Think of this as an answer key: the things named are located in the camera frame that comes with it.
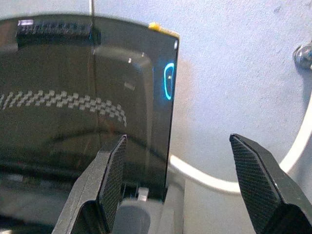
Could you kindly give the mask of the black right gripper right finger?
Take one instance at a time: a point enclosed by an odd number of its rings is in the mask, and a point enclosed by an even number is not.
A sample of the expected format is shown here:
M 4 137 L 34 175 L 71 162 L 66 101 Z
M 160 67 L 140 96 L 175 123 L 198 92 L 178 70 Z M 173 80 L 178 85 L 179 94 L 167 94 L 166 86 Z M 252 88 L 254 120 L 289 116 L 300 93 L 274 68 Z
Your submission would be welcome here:
M 239 188 L 257 234 L 310 234 L 312 205 L 257 142 L 230 135 Z

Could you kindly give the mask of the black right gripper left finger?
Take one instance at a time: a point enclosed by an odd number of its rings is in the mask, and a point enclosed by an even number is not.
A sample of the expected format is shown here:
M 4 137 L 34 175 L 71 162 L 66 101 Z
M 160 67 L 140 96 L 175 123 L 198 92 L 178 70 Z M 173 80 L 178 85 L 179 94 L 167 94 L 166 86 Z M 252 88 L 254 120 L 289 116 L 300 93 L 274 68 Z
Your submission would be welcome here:
M 123 177 L 127 136 L 107 140 L 74 183 L 54 234 L 110 234 Z

